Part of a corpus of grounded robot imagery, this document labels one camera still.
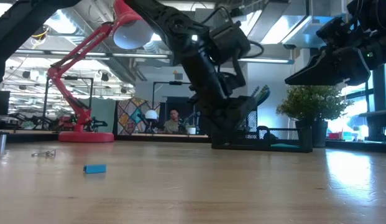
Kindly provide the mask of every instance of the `green plant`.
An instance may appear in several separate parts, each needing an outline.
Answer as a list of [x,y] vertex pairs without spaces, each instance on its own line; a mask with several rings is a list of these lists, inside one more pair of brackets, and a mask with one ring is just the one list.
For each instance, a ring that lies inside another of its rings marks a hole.
[[352,105],[340,96],[335,86],[291,86],[276,113],[307,123],[338,119]]

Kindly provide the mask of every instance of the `computer monitor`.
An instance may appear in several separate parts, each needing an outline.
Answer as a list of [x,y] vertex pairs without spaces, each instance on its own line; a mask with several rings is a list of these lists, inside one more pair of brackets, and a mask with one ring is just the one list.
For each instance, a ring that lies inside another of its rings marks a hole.
[[10,97],[10,91],[0,91],[0,115],[7,115]]

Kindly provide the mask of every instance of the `wooden table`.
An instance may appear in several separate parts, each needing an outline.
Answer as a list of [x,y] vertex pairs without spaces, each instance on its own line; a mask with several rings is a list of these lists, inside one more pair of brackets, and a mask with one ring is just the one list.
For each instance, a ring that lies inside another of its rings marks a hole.
[[43,131],[43,130],[0,130],[9,134],[52,134],[54,131]]
[[[125,141],[7,149],[0,224],[386,224],[386,154]],[[84,175],[85,164],[107,173]]]
[[132,136],[146,136],[146,137],[170,137],[170,138],[208,138],[206,135],[198,134],[146,134],[146,133],[136,133]]

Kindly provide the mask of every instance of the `man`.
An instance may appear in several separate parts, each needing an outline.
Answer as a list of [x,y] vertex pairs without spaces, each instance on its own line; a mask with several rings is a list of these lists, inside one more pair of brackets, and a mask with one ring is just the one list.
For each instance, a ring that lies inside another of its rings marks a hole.
[[169,112],[170,112],[170,120],[165,122],[164,132],[167,134],[180,133],[180,130],[179,130],[179,111],[176,108],[172,108]]

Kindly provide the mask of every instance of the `small metal part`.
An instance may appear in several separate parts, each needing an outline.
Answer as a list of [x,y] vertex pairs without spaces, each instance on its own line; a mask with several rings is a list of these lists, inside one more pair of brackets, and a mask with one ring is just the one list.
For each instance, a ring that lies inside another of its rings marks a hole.
[[31,154],[32,157],[40,157],[40,156],[44,156],[44,157],[55,157],[56,156],[56,150],[52,150],[52,151],[46,151],[46,152],[38,152],[38,153],[33,153]]

